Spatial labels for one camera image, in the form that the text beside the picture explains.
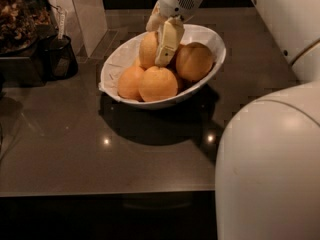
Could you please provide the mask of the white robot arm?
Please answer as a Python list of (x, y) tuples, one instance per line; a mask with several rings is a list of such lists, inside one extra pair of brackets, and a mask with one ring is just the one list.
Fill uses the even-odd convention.
[(299, 85), (229, 122), (215, 164), (218, 240), (320, 240), (320, 0), (252, 0)]

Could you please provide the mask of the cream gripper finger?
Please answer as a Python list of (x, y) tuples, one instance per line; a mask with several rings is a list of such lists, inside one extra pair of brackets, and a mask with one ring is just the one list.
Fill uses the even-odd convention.
[(180, 45), (184, 32), (183, 21), (180, 16), (170, 17), (159, 28), (159, 46), (155, 59), (157, 66), (165, 67), (171, 62)]
[(166, 20), (167, 18), (160, 14), (159, 3), (156, 3), (147, 21), (146, 31), (157, 31), (159, 27), (165, 23)]

